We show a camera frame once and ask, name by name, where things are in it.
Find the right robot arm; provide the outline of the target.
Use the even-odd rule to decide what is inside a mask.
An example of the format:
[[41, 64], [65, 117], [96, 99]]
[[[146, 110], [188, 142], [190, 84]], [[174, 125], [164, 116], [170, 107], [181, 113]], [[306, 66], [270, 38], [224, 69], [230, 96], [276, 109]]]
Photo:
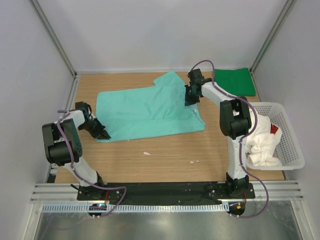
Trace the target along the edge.
[[200, 69], [188, 73], [189, 84], [185, 86], [185, 105], [190, 106], [207, 98], [219, 107], [219, 127], [226, 137], [228, 147], [228, 169], [226, 172], [227, 194], [241, 198], [249, 187], [249, 176], [241, 157], [245, 157], [242, 137], [249, 133], [252, 126], [246, 98], [237, 98], [224, 91], [212, 78], [204, 78]]

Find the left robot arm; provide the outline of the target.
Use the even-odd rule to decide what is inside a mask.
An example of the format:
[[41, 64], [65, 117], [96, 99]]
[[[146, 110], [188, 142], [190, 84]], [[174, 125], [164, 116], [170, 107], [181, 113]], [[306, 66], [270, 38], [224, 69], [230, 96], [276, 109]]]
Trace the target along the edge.
[[62, 110], [61, 113], [63, 116], [59, 120], [42, 126], [46, 159], [76, 177], [79, 181], [79, 187], [75, 188], [78, 200], [101, 200], [107, 193], [105, 184], [84, 159], [78, 131], [85, 130], [96, 140], [109, 140], [111, 137], [86, 102], [76, 102], [75, 109]]

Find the teal t-shirt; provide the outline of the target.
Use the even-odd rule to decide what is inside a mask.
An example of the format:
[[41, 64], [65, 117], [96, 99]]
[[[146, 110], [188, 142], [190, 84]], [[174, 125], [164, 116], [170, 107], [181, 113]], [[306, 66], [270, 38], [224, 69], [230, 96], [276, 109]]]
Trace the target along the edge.
[[185, 105], [185, 90], [185, 82], [170, 71], [153, 86], [100, 92], [95, 116], [109, 143], [204, 131], [198, 106]]

